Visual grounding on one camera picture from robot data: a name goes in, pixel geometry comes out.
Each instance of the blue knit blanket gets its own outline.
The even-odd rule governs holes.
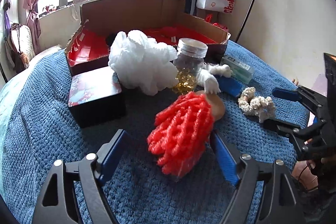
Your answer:
[[[274,87],[295,86],[254,54],[229,42],[227,53],[255,68],[250,86],[257,95],[269,96]],[[5,200],[20,223],[31,223],[44,179],[56,159],[65,162],[96,152],[119,129],[125,129],[137,146],[124,153],[104,193],[118,221],[124,223],[217,224],[233,193],[224,180],[211,149],[179,182],[163,175],[147,151],[146,137],[154,128],[155,114],[168,107],[176,95],[170,90],[150,97],[138,90],[125,94],[128,115],[81,130],[68,110],[71,76],[62,51],[42,59],[34,68],[14,106],[4,140],[3,186]],[[229,142],[256,160],[282,159],[292,169],[296,162],[287,139],[261,128],[256,117],[246,117],[236,99],[220,95],[225,116],[215,124]],[[305,127],[308,112],[300,104],[274,98],[277,118]],[[247,223],[253,223],[262,185],[258,184]],[[76,184],[84,223],[91,223],[83,194]]]

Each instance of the white plush toy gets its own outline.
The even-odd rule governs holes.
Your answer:
[[[217,94],[221,92],[218,81],[214,75],[230,78],[232,76],[232,70],[228,65],[204,64],[198,76],[197,85],[204,87],[204,92],[207,94]]]
[[[226,78],[230,78],[232,76],[232,70],[228,65],[204,64],[203,69],[209,71],[209,73],[212,75],[220,75]]]
[[[142,92],[154,96],[165,88],[172,88],[177,68],[170,62],[177,51],[165,43],[157,43],[143,32],[119,32],[111,46],[109,66],[117,73],[120,83],[127,89],[140,87]]]
[[[255,88],[246,88],[238,99],[239,108],[247,116],[258,116],[263,123],[267,118],[275,117],[275,106],[271,97],[255,97]]]

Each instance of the cardboard box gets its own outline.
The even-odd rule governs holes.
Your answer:
[[[120,31],[145,30],[166,26],[182,25],[209,37],[218,44],[226,43],[230,34],[205,22],[201,18],[184,13],[185,0],[96,0],[81,6],[81,27],[67,45],[65,54],[85,28],[99,36],[107,37]],[[71,75],[105,67],[108,56],[76,65],[70,65]]]
[[[117,74],[104,67],[72,77],[68,107],[81,128],[124,116],[126,106]]]

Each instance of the red paper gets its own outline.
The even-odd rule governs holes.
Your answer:
[[[101,37],[83,27],[68,52],[68,62],[70,66],[74,66],[108,54],[109,51],[105,37]]]
[[[204,44],[218,44],[216,41],[206,37],[205,35],[202,35],[181,25],[174,27],[163,27],[160,29],[146,29],[143,32],[147,36],[155,38],[158,43],[164,42],[172,46],[177,45],[180,38],[192,38],[201,41]]]

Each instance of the gift box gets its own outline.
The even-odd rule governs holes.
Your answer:
[[[81,128],[124,116],[125,100],[117,74],[104,67],[75,75],[68,107]]]

